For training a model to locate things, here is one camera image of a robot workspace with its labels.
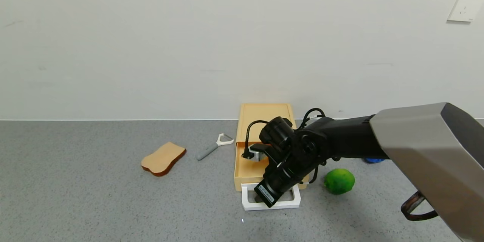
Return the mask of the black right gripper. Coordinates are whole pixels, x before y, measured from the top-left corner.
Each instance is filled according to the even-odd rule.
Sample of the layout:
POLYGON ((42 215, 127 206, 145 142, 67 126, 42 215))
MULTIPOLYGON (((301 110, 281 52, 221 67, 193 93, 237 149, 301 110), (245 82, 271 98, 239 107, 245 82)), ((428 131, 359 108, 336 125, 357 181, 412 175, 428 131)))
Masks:
POLYGON ((264 202, 271 208, 292 186, 294 180, 291 171, 283 167, 268 166, 265 168, 263 180, 254 188, 254 202, 264 202))

